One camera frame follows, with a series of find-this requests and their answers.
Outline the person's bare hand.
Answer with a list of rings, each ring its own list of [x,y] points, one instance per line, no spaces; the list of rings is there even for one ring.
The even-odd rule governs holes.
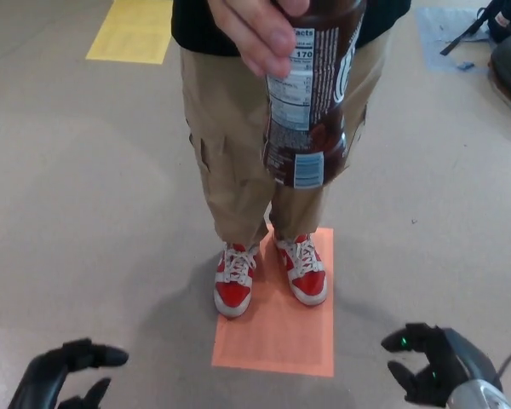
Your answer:
[[[235,44],[255,75],[289,75],[296,35],[287,18],[307,12],[309,1],[209,1],[208,5],[217,27]]]

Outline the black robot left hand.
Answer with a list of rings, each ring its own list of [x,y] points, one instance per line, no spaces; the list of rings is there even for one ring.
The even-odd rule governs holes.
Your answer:
[[[59,402],[67,376],[86,369],[120,367],[128,359],[125,350],[93,343],[89,338],[63,343],[31,360],[9,402],[9,409],[99,408],[111,379],[104,377],[86,395]]]

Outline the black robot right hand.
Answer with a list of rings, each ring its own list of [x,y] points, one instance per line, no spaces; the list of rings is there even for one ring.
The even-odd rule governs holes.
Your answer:
[[[382,339],[389,353],[425,354],[428,364],[413,373],[390,360],[388,370],[413,405],[435,408],[510,408],[489,357],[456,330],[409,323]]]

